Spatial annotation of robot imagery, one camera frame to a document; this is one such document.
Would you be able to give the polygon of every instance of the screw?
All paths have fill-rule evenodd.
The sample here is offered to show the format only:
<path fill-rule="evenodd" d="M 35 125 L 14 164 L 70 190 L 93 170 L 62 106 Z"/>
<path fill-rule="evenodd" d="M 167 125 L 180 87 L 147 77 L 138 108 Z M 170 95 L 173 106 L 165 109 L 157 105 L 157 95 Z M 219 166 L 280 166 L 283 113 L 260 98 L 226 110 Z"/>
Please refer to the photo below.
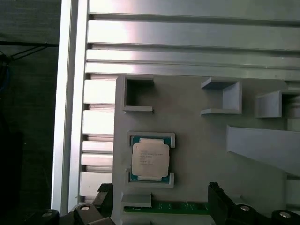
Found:
<path fill-rule="evenodd" d="M 89 206 L 83 206 L 83 207 L 81 207 L 81 210 L 83 210 L 83 211 L 85 211 L 85 210 L 89 210 Z"/>
<path fill-rule="evenodd" d="M 240 209 L 243 210 L 243 211 L 245 211 L 245 212 L 250 211 L 250 208 L 249 208 L 248 206 L 246 206 L 246 205 L 242 205 L 242 206 L 240 207 Z"/>
<path fill-rule="evenodd" d="M 291 215 L 289 214 L 289 213 L 287 213 L 287 212 L 280 212 L 279 213 L 282 217 L 284 217 L 284 218 L 290 218 L 291 217 Z"/>
<path fill-rule="evenodd" d="M 44 213 L 44 214 L 42 215 L 42 217 L 49 217 L 49 216 L 51 216 L 51 215 L 52 215 L 52 213 L 47 212 L 47 213 Z"/>

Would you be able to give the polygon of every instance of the black cable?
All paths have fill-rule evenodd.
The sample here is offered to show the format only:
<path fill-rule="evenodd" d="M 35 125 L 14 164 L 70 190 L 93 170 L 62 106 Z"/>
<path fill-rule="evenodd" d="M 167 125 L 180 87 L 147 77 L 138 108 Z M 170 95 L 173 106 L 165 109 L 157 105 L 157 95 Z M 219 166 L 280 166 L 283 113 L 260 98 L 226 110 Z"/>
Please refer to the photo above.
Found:
<path fill-rule="evenodd" d="M 25 53 L 25 52 L 28 52 L 28 51 L 31 51 L 31 50 L 34 50 L 34 49 L 37 49 L 37 48 L 39 48 L 39 47 L 33 47 L 33 48 L 30 48 L 30 49 L 24 50 L 24 51 L 22 51 L 22 52 L 18 52 L 18 53 L 16 53 L 16 54 L 11 55 L 10 57 L 13 58 L 13 57 L 16 56 L 16 55 L 19 55 L 19 54 L 22 54 L 22 53 Z"/>
<path fill-rule="evenodd" d="M 31 46 L 31 47 L 58 47 L 59 46 L 58 44 L 20 42 L 20 41 L 0 41 L 0 45 Z"/>
<path fill-rule="evenodd" d="M 0 53 L 2 53 L 2 55 L 4 55 L 6 57 L 6 54 L 4 54 L 3 51 L 0 50 Z"/>
<path fill-rule="evenodd" d="M 16 60 L 19 60 L 19 59 L 21 59 L 21 58 L 24 58 L 24 57 L 26 57 L 26 56 L 29 56 L 29 55 L 32 55 L 33 53 L 37 53 L 37 52 L 39 52 L 39 51 L 41 51 L 41 50 L 44 50 L 44 49 L 46 49 L 47 47 L 43 47 L 43 48 L 41 48 L 41 49 L 38 49 L 38 50 L 36 50 L 36 51 L 33 51 L 33 52 L 30 52 L 30 53 L 28 53 L 28 54 L 26 54 L 26 55 L 23 55 L 23 56 L 20 56 L 19 58 L 12 58 L 12 61 L 16 61 Z"/>
<path fill-rule="evenodd" d="M 5 66 L 3 65 L 2 62 L 0 68 L 0 90 L 2 90 L 2 87 L 4 87 L 4 83 L 5 83 Z"/>
<path fill-rule="evenodd" d="M 0 92 L 7 87 L 9 80 L 10 80 L 10 76 L 9 76 L 8 66 L 6 66 L 4 71 L 3 82 L 2 85 L 0 86 Z"/>

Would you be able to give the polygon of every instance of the green circuit board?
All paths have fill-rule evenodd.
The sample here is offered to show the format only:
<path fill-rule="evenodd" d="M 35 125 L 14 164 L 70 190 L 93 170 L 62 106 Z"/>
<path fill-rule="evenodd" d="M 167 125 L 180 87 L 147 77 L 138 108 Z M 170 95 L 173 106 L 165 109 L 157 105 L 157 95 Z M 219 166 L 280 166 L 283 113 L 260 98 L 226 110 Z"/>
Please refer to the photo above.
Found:
<path fill-rule="evenodd" d="M 152 200 L 152 207 L 124 207 L 124 212 L 208 215 L 206 202 L 170 202 Z"/>

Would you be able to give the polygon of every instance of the aluminum profile slot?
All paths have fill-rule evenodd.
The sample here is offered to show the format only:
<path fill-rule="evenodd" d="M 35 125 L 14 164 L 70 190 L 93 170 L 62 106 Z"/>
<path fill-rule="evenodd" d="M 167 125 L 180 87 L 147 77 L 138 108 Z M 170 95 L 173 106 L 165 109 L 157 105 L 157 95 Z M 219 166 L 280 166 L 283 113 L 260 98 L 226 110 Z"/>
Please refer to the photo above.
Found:
<path fill-rule="evenodd" d="M 51 209 L 68 213 L 70 133 L 78 1 L 61 1 L 60 46 L 57 67 Z"/>
<path fill-rule="evenodd" d="M 83 153 L 81 164 L 89 166 L 112 167 L 113 155 Z"/>
<path fill-rule="evenodd" d="M 113 135 L 114 110 L 85 110 L 83 112 L 83 133 Z"/>
<path fill-rule="evenodd" d="M 88 49 L 89 62 L 141 62 L 157 64 L 188 64 L 203 66 L 248 67 L 248 68 L 299 68 L 300 59 L 264 55 L 233 53 L 162 52 Z"/>
<path fill-rule="evenodd" d="M 95 172 L 95 173 L 112 173 L 113 168 L 112 167 L 100 167 L 100 166 L 91 166 L 86 165 L 84 167 L 85 172 Z"/>
<path fill-rule="evenodd" d="M 114 105 L 116 92 L 115 80 L 85 80 L 84 103 Z"/>
<path fill-rule="evenodd" d="M 88 43 L 298 51 L 298 37 L 300 30 L 296 27 L 89 20 L 87 40 Z"/>
<path fill-rule="evenodd" d="M 96 197 L 103 183 L 111 183 L 113 174 L 107 172 L 81 172 L 80 196 Z"/>
<path fill-rule="evenodd" d="M 82 151 L 86 153 L 113 153 L 113 142 L 83 141 Z"/>
<path fill-rule="evenodd" d="M 71 154 L 70 154 L 70 179 L 68 211 L 80 201 L 80 154 L 82 144 L 82 123 L 83 123 L 83 87 L 85 79 L 85 53 L 87 46 L 87 20 L 88 0 L 78 2 L 78 20 L 76 34 L 75 72 L 73 87 L 73 109 L 72 109 L 72 131 L 71 131 Z"/>
<path fill-rule="evenodd" d="M 251 78 L 271 80 L 300 81 L 297 70 L 280 69 L 253 69 L 238 67 L 214 67 L 193 65 L 167 65 L 167 64 L 134 64 L 134 63 L 86 63 L 85 72 L 89 74 L 112 75 L 175 75 L 175 76 L 208 76 Z"/>
<path fill-rule="evenodd" d="M 151 15 L 166 17 L 210 17 L 220 19 L 298 21 L 297 0 L 265 0 L 256 4 L 248 0 L 90 0 L 90 14 Z"/>

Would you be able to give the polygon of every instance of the black mechanical part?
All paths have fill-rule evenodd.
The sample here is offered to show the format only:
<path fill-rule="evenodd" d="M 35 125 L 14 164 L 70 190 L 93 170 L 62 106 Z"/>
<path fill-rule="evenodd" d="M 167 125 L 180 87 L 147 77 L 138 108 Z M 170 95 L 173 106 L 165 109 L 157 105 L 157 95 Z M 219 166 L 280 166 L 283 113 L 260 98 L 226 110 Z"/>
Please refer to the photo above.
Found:
<path fill-rule="evenodd" d="M 236 205 L 218 183 L 209 184 L 208 201 L 216 225 L 300 225 L 300 216 L 290 211 L 274 211 L 268 218 L 251 206 Z"/>
<path fill-rule="evenodd" d="M 57 225 L 60 214 L 56 210 L 43 210 L 29 217 L 23 225 Z"/>
<path fill-rule="evenodd" d="M 56 210 L 33 214 L 23 225 L 115 225 L 113 212 L 113 184 L 102 184 L 93 204 L 81 204 L 74 211 L 60 217 Z"/>
<path fill-rule="evenodd" d="M 44 210 L 34 214 L 24 225 L 114 225 L 110 219 L 113 211 L 113 184 L 103 184 L 93 204 L 81 204 L 74 212 L 59 217 L 56 210 Z M 296 213 L 278 210 L 266 217 L 248 205 L 236 205 L 219 187 L 218 183 L 208 186 L 210 215 L 216 225 L 300 225 Z"/>

